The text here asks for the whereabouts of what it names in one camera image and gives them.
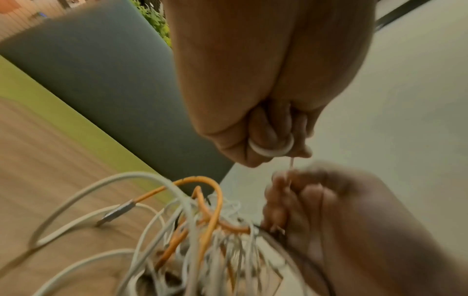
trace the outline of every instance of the cable connector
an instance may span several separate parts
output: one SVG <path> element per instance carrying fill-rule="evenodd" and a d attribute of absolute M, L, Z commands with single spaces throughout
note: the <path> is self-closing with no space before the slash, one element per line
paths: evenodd
<path fill-rule="evenodd" d="M 126 212 L 130 211 L 133 209 L 137 204 L 133 200 L 129 200 L 128 202 L 121 204 L 118 206 L 116 209 L 108 212 L 107 214 L 104 215 L 104 217 L 101 218 L 101 220 L 96 222 L 96 226 L 99 227 L 104 223 L 110 222 Z"/>

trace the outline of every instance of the hand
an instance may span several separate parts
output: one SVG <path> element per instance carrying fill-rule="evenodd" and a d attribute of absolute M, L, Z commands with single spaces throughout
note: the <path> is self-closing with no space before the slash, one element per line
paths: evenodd
<path fill-rule="evenodd" d="M 283 228 L 337 295 L 461 295 L 452 262 L 379 178 L 317 163 L 274 175 L 265 197 L 262 226 Z M 328 295 L 323 279 L 296 262 L 308 285 Z"/>
<path fill-rule="evenodd" d="M 375 0 L 171 0 L 164 9 L 195 130 L 256 167 L 271 158 L 249 138 L 279 149 L 293 134 L 288 156 L 311 156 L 306 137 L 367 53 Z"/>

